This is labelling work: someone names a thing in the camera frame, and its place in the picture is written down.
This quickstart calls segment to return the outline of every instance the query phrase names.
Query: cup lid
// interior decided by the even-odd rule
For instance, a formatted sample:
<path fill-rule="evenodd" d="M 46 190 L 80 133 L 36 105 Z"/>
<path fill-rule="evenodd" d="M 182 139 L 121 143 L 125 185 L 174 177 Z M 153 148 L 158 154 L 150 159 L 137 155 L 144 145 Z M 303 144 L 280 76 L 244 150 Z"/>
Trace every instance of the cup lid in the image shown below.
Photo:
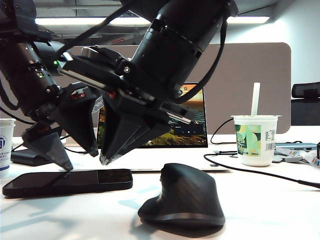
<path fill-rule="evenodd" d="M 232 115 L 234 120 L 244 120 L 244 121 L 272 121 L 278 120 L 281 115 Z"/>
<path fill-rule="evenodd" d="M 13 126 L 15 121 L 14 118 L 0 118 L 0 126 Z"/>

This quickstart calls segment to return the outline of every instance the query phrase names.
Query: laptop screen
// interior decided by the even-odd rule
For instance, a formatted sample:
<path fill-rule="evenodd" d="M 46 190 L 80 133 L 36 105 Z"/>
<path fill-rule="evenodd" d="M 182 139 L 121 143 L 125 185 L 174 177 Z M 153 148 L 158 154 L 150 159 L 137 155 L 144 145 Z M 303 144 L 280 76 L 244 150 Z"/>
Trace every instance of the laptop screen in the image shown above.
<path fill-rule="evenodd" d="M 196 84 L 185 83 L 181 86 L 182 95 L 190 91 Z M 204 90 L 200 90 L 193 98 L 181 104 L 194 113 L 194 119 L 190 124 L 169 118 L 171 126 L 167 132 L 153 140 L 148 141 L 140 148 L 207 148 L 207 126 L 205 113 Z M 104 135 L 105 109 L 99 111 L 97 144 L 101 148 Z"/>

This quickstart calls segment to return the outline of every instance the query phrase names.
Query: metal screw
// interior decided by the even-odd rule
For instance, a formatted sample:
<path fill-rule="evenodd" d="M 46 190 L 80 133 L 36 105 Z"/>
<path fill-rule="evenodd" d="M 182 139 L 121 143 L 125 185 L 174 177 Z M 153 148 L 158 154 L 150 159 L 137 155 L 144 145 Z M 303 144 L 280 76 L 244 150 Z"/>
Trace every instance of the metal screw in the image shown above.
<path fill-rule="evenodd" d="M 130 67 L 125 66 L 124 69 L 123 69 L 123 71 L 124 71 L 126 74 L 130 73 Z"/>

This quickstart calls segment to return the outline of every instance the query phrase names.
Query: laptop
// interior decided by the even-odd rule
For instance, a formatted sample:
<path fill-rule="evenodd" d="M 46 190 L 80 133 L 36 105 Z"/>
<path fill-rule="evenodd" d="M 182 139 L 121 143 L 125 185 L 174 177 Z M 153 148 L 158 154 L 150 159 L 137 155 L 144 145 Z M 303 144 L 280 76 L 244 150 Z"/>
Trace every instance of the laptop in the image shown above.
<path fill-rule="evenodd" d="M 182 94 L 190 91 L 196 83 L 181 86 Z M 203 158 L 208 151 L 207 123 L 204 90 L 181 104 L 194 113 L 190 124 L 170 117 L 171 130 L 140 147 L 125 154 L 110 164 L 114 168 L 130 168 L 132 171 L 160 171 L 166 163 L 186 164 L 201 170 L 220 171 L 221 167 Z M 105 109 L 102 107 L 98 117 L 97 144 L 101 148 L 104 136 Z"/>

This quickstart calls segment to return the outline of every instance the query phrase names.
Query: barcode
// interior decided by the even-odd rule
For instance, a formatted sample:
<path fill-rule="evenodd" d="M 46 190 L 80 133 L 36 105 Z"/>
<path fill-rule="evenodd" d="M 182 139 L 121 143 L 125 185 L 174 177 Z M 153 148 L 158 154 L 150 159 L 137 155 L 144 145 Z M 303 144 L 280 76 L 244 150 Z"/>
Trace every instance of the barcode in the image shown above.
<path fill-rule="evenodd" d="M 268 151 L 268 150 L 274 150 L 275 149 L 275 143 L 267 143 L 265 145 L 265 150 Z"/>

